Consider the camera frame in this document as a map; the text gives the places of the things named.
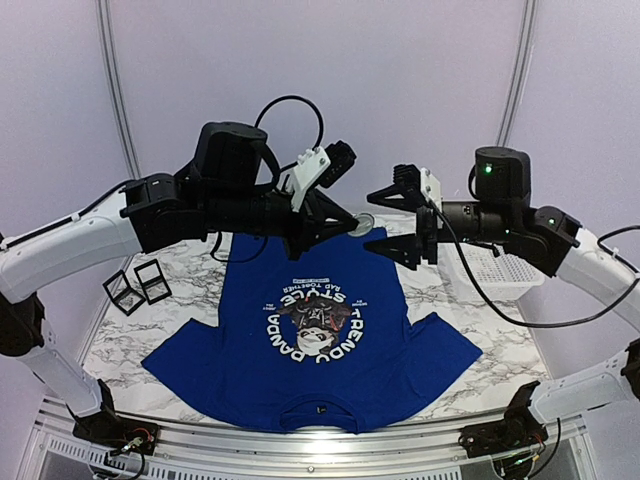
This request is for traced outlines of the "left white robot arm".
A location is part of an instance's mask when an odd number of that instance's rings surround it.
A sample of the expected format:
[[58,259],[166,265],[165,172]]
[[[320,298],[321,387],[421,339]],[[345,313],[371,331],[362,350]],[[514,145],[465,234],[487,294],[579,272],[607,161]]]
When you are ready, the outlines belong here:
[[2,355],[26,365],[65,402],[76,437],[118,447],[151,443],[156,425],[119,416],[106,384],[62,352],[39,289],[112,259],[219,232],[279,237],[296,260],[356,228],[325,193],[355,160],[344,141],[316,141],[284,167],[257,124],[205,124],[194,157],[178,172],[124,181],[78,212],[2,240]]

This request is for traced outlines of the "round button badge brooch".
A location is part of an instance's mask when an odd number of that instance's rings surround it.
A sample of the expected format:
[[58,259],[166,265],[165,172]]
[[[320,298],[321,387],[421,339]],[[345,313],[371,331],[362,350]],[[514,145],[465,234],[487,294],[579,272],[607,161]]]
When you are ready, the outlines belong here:
[[358,213],[353,219],[357,222],[357,225],[348,232],[352,237],[363,237],[375,227],[375,217],[370,213]]

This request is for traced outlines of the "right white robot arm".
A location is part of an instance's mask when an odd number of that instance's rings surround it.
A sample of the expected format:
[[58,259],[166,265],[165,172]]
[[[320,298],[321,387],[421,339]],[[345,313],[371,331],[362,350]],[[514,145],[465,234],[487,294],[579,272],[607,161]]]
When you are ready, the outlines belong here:
[[[435,264],[442,244],[501,248],[548,278],[557,278],[599,301],[590,316],[543,329],[591,323],[609,312],[639,325],[639,269],[580,221],[553,206],[533,207],[531,160],[523,151],[484,146],[468,177],[469,201],[445,201],[427,169],[400,164],[390,186],[368,194],[369,203],[416,216],[412,234],[366,243],[368,251],[408,269]],[[500,420],[467,426],[459,443],[471,457],[520,448],[548,437],[546,427],[583,412],[639,397],[639,343],[577,373],[521,386]]]

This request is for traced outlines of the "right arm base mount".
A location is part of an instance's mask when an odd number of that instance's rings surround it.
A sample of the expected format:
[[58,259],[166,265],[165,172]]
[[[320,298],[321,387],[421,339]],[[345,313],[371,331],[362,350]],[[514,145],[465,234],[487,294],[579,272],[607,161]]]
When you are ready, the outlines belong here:
[[458,445],[468,458],[477,458],[541,444],[547,439],[548,432],[543,425],[513,417],[463,427]]

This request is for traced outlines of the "blue printed t-shirt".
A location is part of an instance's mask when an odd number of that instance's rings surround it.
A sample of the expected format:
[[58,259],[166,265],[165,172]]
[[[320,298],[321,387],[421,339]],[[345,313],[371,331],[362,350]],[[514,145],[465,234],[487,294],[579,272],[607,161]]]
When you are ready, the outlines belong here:
[[482,352],[436,313],[411,321],[395,264],[364,244],[341,235],[291,261],[278,239],[235,235],[218,324],[186,322],[144,369],[254,431],[363,433],[414,416]]

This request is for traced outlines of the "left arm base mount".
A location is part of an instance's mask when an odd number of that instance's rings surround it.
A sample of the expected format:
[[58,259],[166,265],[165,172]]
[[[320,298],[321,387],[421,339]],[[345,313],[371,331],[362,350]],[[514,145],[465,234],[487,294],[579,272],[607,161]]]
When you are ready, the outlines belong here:
[[132,449],[145,456],[154,453],[159,434],[159,425],[139,419],[122,417],[113,411],[101,410],[89,416],[78,416],[70,412],[74,420],[73,435],[81,440],[121,451],[135,439],[140,445]]

